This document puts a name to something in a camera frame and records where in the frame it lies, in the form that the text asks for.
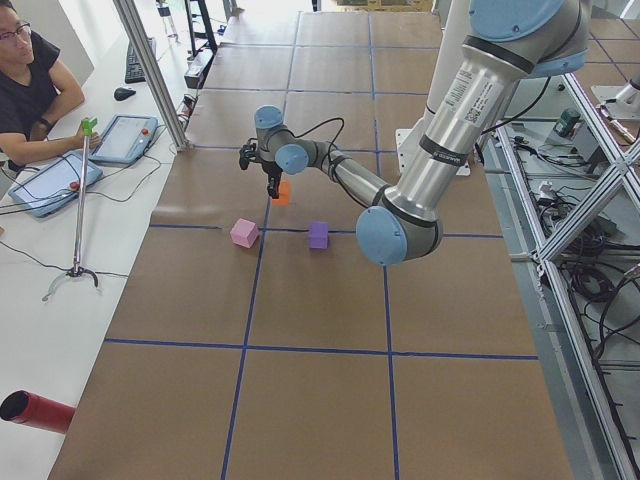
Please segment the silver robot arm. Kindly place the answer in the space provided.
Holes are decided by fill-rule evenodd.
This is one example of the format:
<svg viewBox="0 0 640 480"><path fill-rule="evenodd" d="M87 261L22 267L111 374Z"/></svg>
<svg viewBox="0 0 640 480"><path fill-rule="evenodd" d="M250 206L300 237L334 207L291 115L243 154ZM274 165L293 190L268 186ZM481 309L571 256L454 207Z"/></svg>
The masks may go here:
<svg viewBox="0 0 640 480"><path fill-rule="evenodd" d="M489 127L508 90L525 78L578 70L588 51L589 1L468 1L448 15L445 35L460 23L454 43L461 64L433 118L426 122L409 165L395 185L362 167L334 142L305 140L284 125L275 106L254 115L256 140L241 149L239 165L257 163L278 196L282 174L323 171L364 206L356 224L359 247L371 262L389 266L433 252L442 239L437 205L474 144Z"/></svg>

